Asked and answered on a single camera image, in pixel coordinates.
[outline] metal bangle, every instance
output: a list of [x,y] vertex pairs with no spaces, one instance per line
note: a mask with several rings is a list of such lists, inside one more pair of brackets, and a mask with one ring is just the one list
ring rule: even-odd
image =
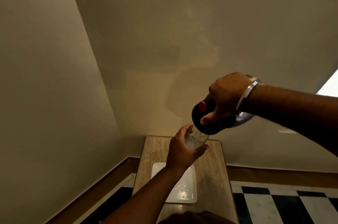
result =
[[260,82],[260,80],[258,80],[257,78],[254,79],[254,81],[246,88],[246,90],[244,91],[243,95],[241,96],[237,106],[236,106],[236,117],[240,117],[242,116],[243,112],[241,112],[241,109],[243,108],[243,105],[247,99],[247,97],[249,96],[250,92],[253,90],[253,88],[257,85],[257,84],[262,84]]

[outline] brown baseboard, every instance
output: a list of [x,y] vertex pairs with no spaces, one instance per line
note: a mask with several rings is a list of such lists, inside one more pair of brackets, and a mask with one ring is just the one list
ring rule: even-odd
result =
[[137,173],[140,158],[128,157],[46,224],[72,224],[131,173]]
[[229,180],[318,188],[338,188],[338,173],[227,166]]

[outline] white tray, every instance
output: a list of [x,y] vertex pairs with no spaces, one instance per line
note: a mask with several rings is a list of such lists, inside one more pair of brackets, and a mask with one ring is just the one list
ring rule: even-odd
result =
[[[156,162],[152,166],[151,178],[153,178],[163,167],[165,162]],[[196,203],[197,201],[197,186],[194,166],[190,166],[176,183],[175,187],[170,192],[166,203]]]

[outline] person's left hand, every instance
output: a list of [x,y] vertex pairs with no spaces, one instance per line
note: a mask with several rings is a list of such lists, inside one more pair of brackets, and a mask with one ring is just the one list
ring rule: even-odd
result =
[[171,139],[167,157],[166,168],[179,171],[182,175],[209,148],[209,145],[202,145],[195,150],[187,147],[184,136],[190,126],[185,125],[180,128],[179,132]]

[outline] clear glass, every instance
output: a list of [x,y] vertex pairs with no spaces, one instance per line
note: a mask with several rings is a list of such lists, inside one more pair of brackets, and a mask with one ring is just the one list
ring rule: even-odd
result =
[[200,132],[195,125],[192,125],[188,128],[184,141],[190,149],[194,150],[204,145],[208,138],[209,135]]

